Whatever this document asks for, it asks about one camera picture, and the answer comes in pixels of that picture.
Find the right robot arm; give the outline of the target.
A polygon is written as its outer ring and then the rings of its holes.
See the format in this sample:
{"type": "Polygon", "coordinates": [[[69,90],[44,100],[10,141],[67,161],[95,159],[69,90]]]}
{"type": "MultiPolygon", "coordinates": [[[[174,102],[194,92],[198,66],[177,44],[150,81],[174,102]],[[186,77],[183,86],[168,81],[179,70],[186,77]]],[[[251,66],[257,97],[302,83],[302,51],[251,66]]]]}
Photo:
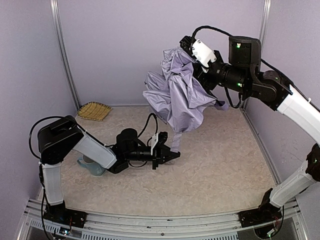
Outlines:
{"type": "Polygon", "coordinates": [[[218,51],[191,37],[188,47],[198,62],[197,79],[236,91],[243,100],[260,100],[291,119],[315,141],[298,170],[280,185],[266,191],[258,208],[239,212],[244,228],[283,217],[280,208],[320,180],[320,111],[278,70],[260,71],[263,60],[259,39],[230,36],[228,40],[229,57],[225,63],[218,51]]]}

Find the lilac folding umbrella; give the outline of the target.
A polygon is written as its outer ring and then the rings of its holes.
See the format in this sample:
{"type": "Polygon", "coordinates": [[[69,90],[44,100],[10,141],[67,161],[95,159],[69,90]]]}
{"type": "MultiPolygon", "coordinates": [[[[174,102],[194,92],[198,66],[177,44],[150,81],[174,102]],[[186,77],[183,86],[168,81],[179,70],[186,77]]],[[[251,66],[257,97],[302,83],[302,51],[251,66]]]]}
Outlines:
{"type": "Polygon", "coordinates": [[[149,71],[142,95],[155,115],[170,125],[174,135],[170,150],[179,152],[183,133],[197,129],[204,120],[204,110],[213,106],[226,111],[229,105],[208,94],[193,77],[194,61],[180,47],[163,51],[162,73],[149,71]]]}

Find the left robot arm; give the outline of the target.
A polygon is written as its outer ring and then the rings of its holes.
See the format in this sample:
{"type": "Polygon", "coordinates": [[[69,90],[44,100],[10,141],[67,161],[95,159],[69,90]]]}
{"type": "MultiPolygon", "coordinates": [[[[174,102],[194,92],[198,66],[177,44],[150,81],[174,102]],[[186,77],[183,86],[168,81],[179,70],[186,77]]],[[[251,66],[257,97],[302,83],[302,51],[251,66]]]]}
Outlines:
{"type": "Polygon", "coordinates": [[[66,208],[61,183],[61,166],[64,158],[76,151],[112,174],[127,169],[131,162],[150,162],[152,169],[180,157],[180,152],[166,145],[168,133],[156,130],[151,144],[140,140],[140,133],[126,128],[116,136],[116,143],[106,145],[95,138],[71,115],[49,116],[53,122],[37,133],[39,179],[46,202],[43,219],[54,223],[83,228],[87,213],[66,208]]]}

